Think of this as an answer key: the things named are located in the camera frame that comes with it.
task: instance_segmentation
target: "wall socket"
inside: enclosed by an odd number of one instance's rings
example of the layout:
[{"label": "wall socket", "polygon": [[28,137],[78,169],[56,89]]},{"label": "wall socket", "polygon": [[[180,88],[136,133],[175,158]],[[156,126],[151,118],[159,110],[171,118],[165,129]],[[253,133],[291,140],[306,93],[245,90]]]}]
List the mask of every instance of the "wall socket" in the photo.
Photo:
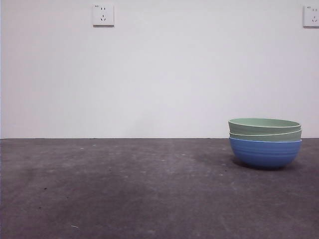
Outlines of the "wall socket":
[{"label": "wall socket", "polygon": [[114,5],[110,3],[93,5],[92,21],[93,26],[114,26]]},{"label": "wall socket", "polygon": [[304,6],[304,27],[319,28],[319,6]]}]

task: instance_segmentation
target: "concrete floor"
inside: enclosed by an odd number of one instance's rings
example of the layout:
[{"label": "concrete floor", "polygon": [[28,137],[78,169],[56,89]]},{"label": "concrete floor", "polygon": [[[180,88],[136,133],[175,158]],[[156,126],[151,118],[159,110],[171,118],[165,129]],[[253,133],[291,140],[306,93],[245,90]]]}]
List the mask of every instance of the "concrete floor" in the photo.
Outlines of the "concrete floor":
[{"label": "concrete floor", "polygon": [[319,139],[277,171],[225,139],[2,140],[1,238],[319,238]]}]

